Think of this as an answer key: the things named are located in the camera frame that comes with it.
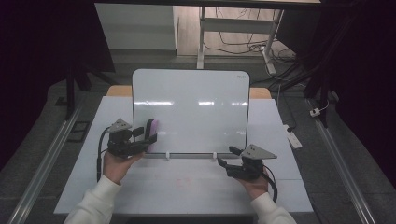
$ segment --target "dark background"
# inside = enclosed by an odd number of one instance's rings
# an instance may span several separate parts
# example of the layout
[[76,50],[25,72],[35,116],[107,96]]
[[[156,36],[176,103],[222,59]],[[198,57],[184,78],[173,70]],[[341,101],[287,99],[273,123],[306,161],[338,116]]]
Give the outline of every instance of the dark background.
[[[366,3],[330,68],[340,117],[396,186],[396,13],[390,2]],[[39,116],[49,86],[65,79],[70,64],[85,62],[101,71],[114,67],[92,3],[6,1],[0,8],[3,167]],[[322,15],[309,48],[322,46],[325,31],[337,22],[339,16]]]

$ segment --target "hand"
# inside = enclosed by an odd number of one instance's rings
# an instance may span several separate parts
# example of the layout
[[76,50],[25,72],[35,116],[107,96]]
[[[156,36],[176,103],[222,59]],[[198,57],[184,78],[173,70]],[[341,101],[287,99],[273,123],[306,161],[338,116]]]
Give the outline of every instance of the hand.
[[145,153],[142,152],[128,159],[123,159],[106,152],[104,156],[103,175],[120,185],[121,180],[125,177],[131,165],[140,160],[144,154]]
[[[262,168],[262,171],[268,175],[265,167]],[[266,181],[262,176],[254,180],[236,180],[245,187],[245,190],[247,191],[247,194],[250,196],[251,200],[255,200],[260,195],[268,192],[268,181]]]

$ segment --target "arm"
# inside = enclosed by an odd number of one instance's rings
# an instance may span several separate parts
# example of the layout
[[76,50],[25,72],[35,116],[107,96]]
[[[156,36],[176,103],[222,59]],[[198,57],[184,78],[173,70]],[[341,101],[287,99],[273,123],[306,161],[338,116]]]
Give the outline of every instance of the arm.
[[85,192],[82,201],[67,216],[64,223],[109,223],[114,209],[114,199],[121,189],[120,181],[131,165],[143,154],[122,159],[106,152],[103,175],[93,189]]
[[268,182],[264,178],[260,176],[255,180],[237,180],[250,196],[251,206],[259,217],[259,224],[296,224],[294,218],[284,208],[274,203],[268,193]]

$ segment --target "wooden floor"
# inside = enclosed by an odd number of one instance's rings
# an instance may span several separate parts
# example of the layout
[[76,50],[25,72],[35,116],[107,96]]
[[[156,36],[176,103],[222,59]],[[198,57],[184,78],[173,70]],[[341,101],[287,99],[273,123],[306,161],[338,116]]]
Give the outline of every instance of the wooden floor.
[[[264,20],[270,21],[273,18],[274,11],[272,9],[252,9],[252,8],[227,8],[218,7],[217,13],[215,7],[206,7],[205,16],[207,18],[226,18],[226,19],[244,19],[244,20]],[[177,7],[178,15],[178,32],[177,32],[177,55],[179,56],[196,56],[199,45],[199,8],[198,7]],[[248,43],[251,46],[260,41],[268,39],[268,35],[259,34],[236,34],[236,33],[220,33],[205,32],[204,42],[205,55],[219,56],[261,56],[261,53],[255,49],[254,51],[240,54],[240,52],[249,51]],[[280,42],[273,44],[274,51],[278,52],[286,49]]]

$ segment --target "white sleeve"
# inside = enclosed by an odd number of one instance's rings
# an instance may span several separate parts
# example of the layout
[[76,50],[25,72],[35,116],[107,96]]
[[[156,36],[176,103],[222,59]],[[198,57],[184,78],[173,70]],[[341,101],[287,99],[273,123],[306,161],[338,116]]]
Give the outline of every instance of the white sleeve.
[[104,175],[93,189],[85,192],[82,201],[69,213],[64,223],[109,223],[114,209],[114,198],[121,186]]
[[253,200],[251,206],[259,217],[259,224],[296,224],[290,213],[278,207],[268,192]]

